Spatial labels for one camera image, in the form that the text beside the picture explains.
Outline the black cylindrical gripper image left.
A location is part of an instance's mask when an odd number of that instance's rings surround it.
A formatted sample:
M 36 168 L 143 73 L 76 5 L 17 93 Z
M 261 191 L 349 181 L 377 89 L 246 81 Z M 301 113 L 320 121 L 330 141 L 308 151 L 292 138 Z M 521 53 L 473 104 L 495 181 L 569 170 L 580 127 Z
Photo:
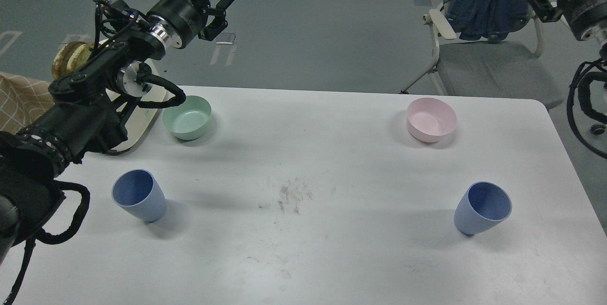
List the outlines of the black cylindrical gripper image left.
M 235 0 L 160 0 L 147 13 L 147 31 L 163 48 L 184 49 L 195 38 L 213 41 L 227 27 L 226 11 Z

